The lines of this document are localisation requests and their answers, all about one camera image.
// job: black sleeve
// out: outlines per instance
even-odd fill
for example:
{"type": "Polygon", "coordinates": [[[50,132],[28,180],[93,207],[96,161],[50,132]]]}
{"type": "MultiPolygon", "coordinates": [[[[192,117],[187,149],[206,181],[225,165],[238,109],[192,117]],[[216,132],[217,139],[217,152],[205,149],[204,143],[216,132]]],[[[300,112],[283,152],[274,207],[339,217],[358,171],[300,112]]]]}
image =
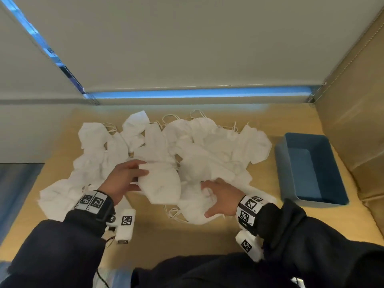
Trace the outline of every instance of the black sleeve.
{"type": "Polygon", "coordinates": [[[64,222],[40,222],[12,261],[0,288],[91,288],[105,248],[106,225],[71,210],[64,222]]]}
{"type": "Polygon", "coordinates": [[[266,261],[280,263],[312,287],[384,287],[384,247],[346,239],[286,200],[257,213],[256,232],[265,241],[266,261]]]}

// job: dark jacket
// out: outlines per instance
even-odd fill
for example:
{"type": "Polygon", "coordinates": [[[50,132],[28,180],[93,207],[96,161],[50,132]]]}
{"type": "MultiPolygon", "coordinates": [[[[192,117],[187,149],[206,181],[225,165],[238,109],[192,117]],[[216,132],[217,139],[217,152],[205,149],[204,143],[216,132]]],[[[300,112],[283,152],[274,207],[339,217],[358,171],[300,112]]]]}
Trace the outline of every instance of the dark jacket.
{"type": "MultiPolygon", "coordinates": [[[[23,243],[0,288],[91,288],[101,261],[105,225],[86,211],[70,211],[64,222],[42,221],[23,243]]],[[[384,248],[347,240],[307,217],[287,200],[257,214],[265,260],[246,253],[176,257],[152,270],[137,268],[132,287],[297,287],[292,277],[315,287],[384,287],[384,248]]]]}

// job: wooden table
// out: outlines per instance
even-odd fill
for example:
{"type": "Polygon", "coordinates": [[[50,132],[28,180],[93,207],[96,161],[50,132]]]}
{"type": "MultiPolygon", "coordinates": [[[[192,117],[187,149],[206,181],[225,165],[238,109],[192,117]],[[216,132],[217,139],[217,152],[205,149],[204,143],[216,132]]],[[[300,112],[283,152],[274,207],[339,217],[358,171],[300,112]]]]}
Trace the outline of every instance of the wooden table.
{"type": "MultiPolygon", "coordinates": [[[[207,117],[221,126],[233,126],[236,121],[237,127],[241,130],[249,122],[251,127],[265,131],[273,144],[276,144],[286,132],[323,134],[316,109],[308,104],[97,106],[89,110],[75,110],[64,126],[56,150],[46,161],[0,247],[0,260],[11,261],[32,229],[45,219],[44,213],[36,203],[39,191],[59,179],[68,178],[73,170],[74,159],[82,154],[77,133],[83,122],[110,122],[121,131],[125,119],[141,110],[147,112],[151,121],[161,121],[162,117],[169,113],[188,119],[190,111],[194,109],[201,109],[207,117]]],[[[335,151],[334,154],[350,204],[328,209],[305,208],[307,214],[329,224],[348,239],[384,245],[384,239],[369,210],[358,199],[353,178],[335,151]]],[[[253,186],[280,198],[273,150],[266,161],[249,165],[248,170],[253,176],[251,183],[253,186]]],[[[130,193],[127,198],[137,210],[133,239],[128,245],[113,243],[106,248],[101,266],[150,268],[161,260],[177,255],[225,254],[240,251],[235,242],[239,227],[233,217],[218,218],[205,225],[190,225],[169,219],[163,206],[151,205],[144,196],[130,193]]]]}

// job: blue bin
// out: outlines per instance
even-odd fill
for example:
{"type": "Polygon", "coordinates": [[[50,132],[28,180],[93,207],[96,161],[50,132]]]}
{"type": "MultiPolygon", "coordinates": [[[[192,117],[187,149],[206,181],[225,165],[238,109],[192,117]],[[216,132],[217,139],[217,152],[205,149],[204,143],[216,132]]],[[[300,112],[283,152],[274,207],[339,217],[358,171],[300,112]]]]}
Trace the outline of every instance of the blue bin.
{"type": "Polygon", "coordinates": [[[349,203],[326,136],[286,133],[275,155],[282,200],[317,208],[349,203]]]}

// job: qr code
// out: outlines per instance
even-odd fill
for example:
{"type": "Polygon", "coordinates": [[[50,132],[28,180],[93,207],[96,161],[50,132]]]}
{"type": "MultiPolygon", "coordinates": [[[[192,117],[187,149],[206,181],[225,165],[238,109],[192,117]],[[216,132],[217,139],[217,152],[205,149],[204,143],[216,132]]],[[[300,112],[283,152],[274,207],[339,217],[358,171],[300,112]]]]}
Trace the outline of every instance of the qr code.
{"type": "Polygon", "coordinates": [[[253,196],[252,199],[256,200],[257,202],[263,201],[263,199],[258,196],[253,196]]]}
{"type": "Polygon", "coordinates": [[[83,198],[80,200],[80,203],[88,205],[92,197],[92,195],[84,195],[83,198]]]}
{"type": "Polygon", "coordinates": [[[244,212],[244,211],[241,211],[240,213],[240,218],[244,219],[246,222],[248,222],[249,220],[249,214],[244,212]]]}
{"type": "Polygon", "coordinates": [[[132,216],[123,216],[121,225],[132,225],[132,216]]]}
{"type": "Polygon", "coordinates": [[[103,203],[104,203],[103,199],[95,197],[91,203],[91,206],[100,209],[103,203]]]}
{"type": "Polygon", "coordinates": [[[248,199],[248,201],[245,203],[245,206],[247,206],[250,209],[253,209],[256,206],[256,202],[252,199],[248,199]]]}
{"type": "Polygon", "coordinates": [[[247,240],[244,240],[242,243],[241,243],[241,246],[243,247],[243,249],[249,253],[249,251],[252,249],[252,246],[249,244],[249,242],[247,242],[247,240]]]}

